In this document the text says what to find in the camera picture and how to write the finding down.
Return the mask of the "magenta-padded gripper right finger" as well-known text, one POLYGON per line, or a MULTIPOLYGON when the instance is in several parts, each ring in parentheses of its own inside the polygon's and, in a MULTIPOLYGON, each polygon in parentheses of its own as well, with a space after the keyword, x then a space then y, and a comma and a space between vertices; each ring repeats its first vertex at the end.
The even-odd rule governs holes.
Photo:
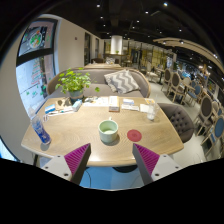
POLYGON ((145 185, 181 170, 181 166, 169 155, 158 155, 136 143, 133 144, 132 153, 145 185))

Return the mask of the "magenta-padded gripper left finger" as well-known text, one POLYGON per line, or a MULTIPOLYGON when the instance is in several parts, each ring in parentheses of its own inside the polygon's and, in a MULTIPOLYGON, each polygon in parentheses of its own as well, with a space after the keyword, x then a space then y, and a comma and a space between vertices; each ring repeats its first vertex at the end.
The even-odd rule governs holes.
POLYGON ((79 185, 91 154, 87 143, 66 155, 56 155, 42 169, 79 185))

